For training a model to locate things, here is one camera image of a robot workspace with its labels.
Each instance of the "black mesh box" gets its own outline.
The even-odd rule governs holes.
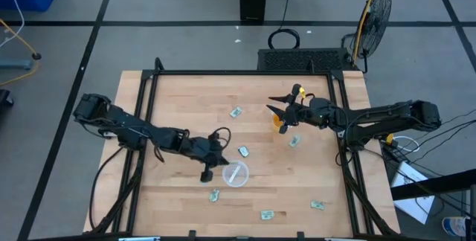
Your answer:
[[[351,70],[345,48],[263,49],[258,51],[258,70]]]

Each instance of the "white cable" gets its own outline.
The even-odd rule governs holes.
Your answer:
[[[25,18],[23,18],[23,13],[22,13],[22,10],[20,10],[20,7],[18,6],[18,2],[16,0],[13,0],[13,1],[15,2],[16,9],[18,10],[18,12],[20,13],[20,16],[22,17],[22,26],[20,26],[20,29],[18,29],[16,32],[16,34],[20,34],[20,31],[23,29],[23,26],[25,25]],[[5,41],[3,41],[2,44],[0,44],[0,48],[3,47],[3,45],[7,44],[10,40],[14,38],[15,36],[5,38]]]
[[[395,137],[393,137],[394,140],[397,140],[397,139],[400,139],[400,138],[407,139],[407,140],[413,142],[414,144],[416,144],[416,149],[415,149],[415,150],[407,149],[407,148],[406,148],[407,145],[405,145],[404,147],[399,145],[398,148],[399,148],[400,150],[404,150],[404,151],[407,151],[407,152],[418,152],[418,150],[419,150],[419,144],[417,143],[417,141],[415,141],[414,139],[412,139],[412,138],[410,138],[410,137],[407,137],[407,136],[395,136]]]

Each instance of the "fan grille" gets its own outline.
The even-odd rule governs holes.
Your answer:
[[[379,46],[388,25],[391,8],[392,0],[372,0],[370,3],[362,26],[358,58],[364,59],[364,52],[369,57]],[[354,34],[351,42],[352,50],[355,50],[356,35],[357,33]]]

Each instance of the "yellow object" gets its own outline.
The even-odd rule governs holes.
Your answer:
[[[389,134],[387,136],[387,139],[385,140],[385,143],[388,144],[388,145],[391,145],[392,141],[393,141],[393,134]]]
[[[280,121],[280,118],[276,115],[276,114],[273,114],[273,130],[275,132],[279,132],[280,131],[280,127],[283,125],[283,122]]]
[[[306,92],[304,91],[304,88],[303,88],[303,87],[300,87],[299,93],[300,93],[300,96],[301,96],[301,97],[303,97],[303,98],[306,97]]]
[[[367,0],[367,4],[365,5],[364,9],[364,15],[362,15],[362,19],[360,20],[360,24],[358,25],[358,30],[357,30],[357,39],[356,39],[356,46],[354,47],[354,55],[353,55],[353,64],[355,65],[356,60],[357,60],[357,53],[358,53],[358,45],[360,43],[360,35],[362,32],[362,26],[364,25],[365,17],[367,16],[367,12],[369,11],[369,6],[372,0]]]
[[[33,54],[38,54],[34,48],[32,48],[30,46],[30,44],[28,44],[28,42],[26,42],[21,36],[19,36],[18,34],[16,34],[16,32],[14,30],[12,30],[12,28],[10,28],[2,19],[0,19],[0,23],[3,24],[3,26],[5,26],[16,38],[20,39],[20,41],[23,42],[23,44],[25,44],[25,46],[27,46],[27,48],[30,49],[31,52],[33,52]],[[34,74],[36,72],[36,70],[38,70],[38,67],[39,67],[39,61],[37,61],[35,63],[35,66],[33,67],[33,70],[31,70],[30,72],[26,73],[26,74],[23,74],[19,77],[15,77],[13,78],[12,80],[8,80],[6,82],[3,82],[3,83],[0,83],[0,86],[4,86],[4,85],[7,85],[7,84],[10,84],[12,82],[15,82],[17,80],[20,80],[22,78],[25,78],[25,77],[29,77],[30,75]]]

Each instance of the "white paper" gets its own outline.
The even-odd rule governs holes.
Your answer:
[[[424,181],[428,179],[423,174],[419,173],[405,162],[402,162],[400,164],[399,172],[404,173],[415,181]],[[391,187],[397,187],[400,185],[413,183],[410,179],[400,175],[399,172],[397,172],[395,177],[393,178]],[[417,221],[421,222],[422,224],[425,224],[426,219],[428,218],[428,213],[431,209],[431,205],[433,204],[434,196],[419,197],[416,200],[418,201],[418,204],[415,199],[397,200],[393,201],[393,204],[401,211],[404,211],[406,214],[412,216]]]

